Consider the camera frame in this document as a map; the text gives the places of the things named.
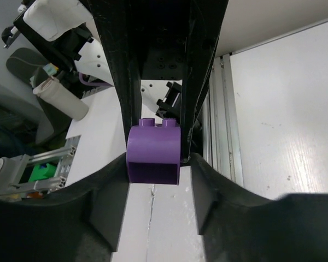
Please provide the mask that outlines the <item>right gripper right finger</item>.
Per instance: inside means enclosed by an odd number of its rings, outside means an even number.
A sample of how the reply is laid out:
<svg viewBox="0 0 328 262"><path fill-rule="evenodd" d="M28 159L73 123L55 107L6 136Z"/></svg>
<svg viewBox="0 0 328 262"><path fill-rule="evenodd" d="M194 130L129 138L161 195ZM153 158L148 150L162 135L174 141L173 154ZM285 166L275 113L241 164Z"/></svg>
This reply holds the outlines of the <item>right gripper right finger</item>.
<svg viewBox="0 0 328 262"><path fill-rule="evenodd" d="M328 194L270 200L190 161L198 233L207 261L328 261Z"/></svg>

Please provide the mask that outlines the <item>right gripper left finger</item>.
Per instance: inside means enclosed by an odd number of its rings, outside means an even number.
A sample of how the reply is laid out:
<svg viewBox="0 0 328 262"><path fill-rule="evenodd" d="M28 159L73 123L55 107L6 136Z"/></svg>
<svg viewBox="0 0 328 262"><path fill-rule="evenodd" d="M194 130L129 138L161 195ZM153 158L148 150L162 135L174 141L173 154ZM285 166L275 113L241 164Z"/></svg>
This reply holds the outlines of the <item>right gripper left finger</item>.
<svg viewBox="0 0 328 262"><path fill-rule="evenodd" d="M0 261L110 261L128 189L122 154L42 199L0 200Z"/></svg>

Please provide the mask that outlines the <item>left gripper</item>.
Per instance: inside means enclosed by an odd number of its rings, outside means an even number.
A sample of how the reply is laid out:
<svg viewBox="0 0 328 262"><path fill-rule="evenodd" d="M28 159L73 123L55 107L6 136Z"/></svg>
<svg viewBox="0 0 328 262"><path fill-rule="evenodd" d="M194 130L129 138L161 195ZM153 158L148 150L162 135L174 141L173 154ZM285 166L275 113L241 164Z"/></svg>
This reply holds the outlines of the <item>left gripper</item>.
<svg viewBox="0 0 328 262"><path fill-rule="evenodd" d="M189 160L227 5L228 1L89 1L118 95L126 141L141 117L140 78L183 78L181 159Z"/></svg>

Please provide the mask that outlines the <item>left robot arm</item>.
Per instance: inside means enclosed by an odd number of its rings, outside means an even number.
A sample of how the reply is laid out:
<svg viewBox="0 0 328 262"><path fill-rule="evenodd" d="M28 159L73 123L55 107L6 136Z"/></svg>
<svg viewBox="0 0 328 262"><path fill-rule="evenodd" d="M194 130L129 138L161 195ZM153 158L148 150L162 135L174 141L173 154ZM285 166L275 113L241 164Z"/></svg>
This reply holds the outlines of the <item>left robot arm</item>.
<svg viewBox="0 0 328 262"><path fill-rule="evenodd" d="M23 1L14 26L58 68L113 85L125 133L140 119L143 80L182 82L181 160L208 92L227 1Z"/></svg>

